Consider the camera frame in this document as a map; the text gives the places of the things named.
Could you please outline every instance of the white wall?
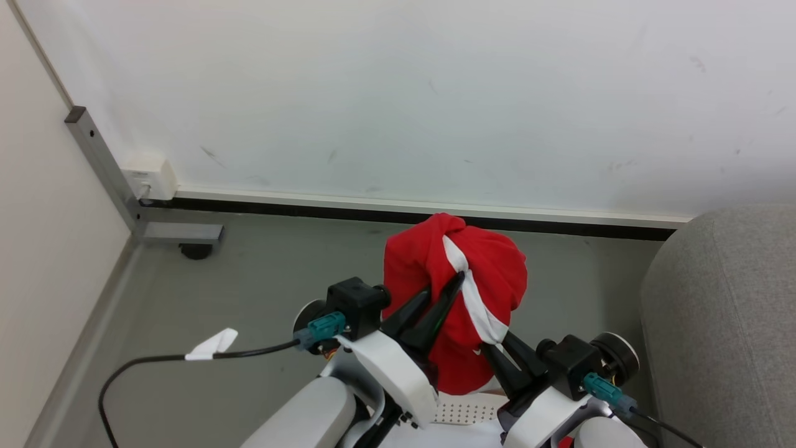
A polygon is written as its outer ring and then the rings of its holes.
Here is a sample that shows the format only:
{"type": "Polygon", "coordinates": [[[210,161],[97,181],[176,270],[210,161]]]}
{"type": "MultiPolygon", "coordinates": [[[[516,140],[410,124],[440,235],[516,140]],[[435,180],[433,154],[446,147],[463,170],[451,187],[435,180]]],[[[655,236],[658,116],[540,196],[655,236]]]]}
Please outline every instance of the white wall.
{"type": "Polygon", "coordinates": [[[182,195],[796,201],[784,0],[20,1],[117,158],[161,151],[182,195]]]}
{"type": "Polygon", "coordinates": [[[0,446],[22,447],[129,232],[0,2],[0,446]]]}

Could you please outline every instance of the gray floor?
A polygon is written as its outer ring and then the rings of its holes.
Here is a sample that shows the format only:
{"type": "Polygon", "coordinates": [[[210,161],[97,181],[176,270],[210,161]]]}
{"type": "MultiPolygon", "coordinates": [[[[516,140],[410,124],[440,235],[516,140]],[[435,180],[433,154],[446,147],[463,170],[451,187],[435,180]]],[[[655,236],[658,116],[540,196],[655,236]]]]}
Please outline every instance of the gray floor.
{"type": "MultiPolygon", "coordinates": [[[[185,215],[158,213],[167,219],[185,215]]],[[[379,283],[384,243],[407,228],[257,215],[191,217],[226,224],[223,245],[204,261],[164,247],[147,247],[138,255],[97,354],[106,364],[184,353],[227,327],[240,332],[233,349],[289,340],[295,314],[306,302],[323,298],[327,286],[352,276],[379,283]],[[114,344],[119,349],[113,350],[114,344]]],[[[520,338],[535,346],[568,333],[588,340],[612,331],[643,352],[638,290],[661,243],[505,234],[528,258],[528,292],[511,323],[520,338]]],[[[290,350],[247,360],[136,367],[109,391],[107,412],[123,448],[234,447],[323,364],[290,350]]],[[[108,366],[89,370],[80,393],[96,396],[108,366]]],[[[626,391],[652,409],[646,371],[626,391]]],[[[82,446],[108,446],[93,402],[82,403],[74,405],[74,425],[67,421],[62,440],[68,440],[69,427],[87,427],[80,435],[82,446]]]]}

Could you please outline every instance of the gray sofa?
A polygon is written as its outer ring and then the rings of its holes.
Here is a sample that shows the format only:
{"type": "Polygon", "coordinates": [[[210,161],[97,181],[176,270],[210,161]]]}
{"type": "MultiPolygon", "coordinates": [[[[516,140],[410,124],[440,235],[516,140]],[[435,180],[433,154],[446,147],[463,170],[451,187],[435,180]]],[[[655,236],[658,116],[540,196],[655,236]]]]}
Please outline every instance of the gray sofa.
{"type": "Polygon", "coordinates": [[[642,326],[664,421],[710,447],[796,447],[796,206],[678,230],[644,280],[642,326]]]}

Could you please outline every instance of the perforated panel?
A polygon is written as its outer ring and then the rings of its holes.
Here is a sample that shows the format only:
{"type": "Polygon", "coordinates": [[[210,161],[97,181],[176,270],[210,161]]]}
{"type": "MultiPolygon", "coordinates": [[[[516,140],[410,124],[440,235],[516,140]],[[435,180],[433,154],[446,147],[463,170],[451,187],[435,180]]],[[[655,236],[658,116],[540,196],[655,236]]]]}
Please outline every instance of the perforated panel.
{"type": "Polygon", "coordinates": [[[498,409],[508,401],[505,396],[493,394],[439,395],[440,404],[434,423],[472,425],[494,420],[498,409]]]}

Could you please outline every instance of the wall outlet box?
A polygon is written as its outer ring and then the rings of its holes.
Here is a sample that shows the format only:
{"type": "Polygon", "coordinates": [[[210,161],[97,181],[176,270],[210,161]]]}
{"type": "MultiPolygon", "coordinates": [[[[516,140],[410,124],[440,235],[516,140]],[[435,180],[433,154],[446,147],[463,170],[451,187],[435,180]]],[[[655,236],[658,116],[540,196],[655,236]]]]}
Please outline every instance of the wall outlet box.
{"type": "Polygon", "coordinates": [[[168,201],[177,193],[177,176],[162,155],[136,154],[124,164],[122,173],[138,199],[168,201]]]}

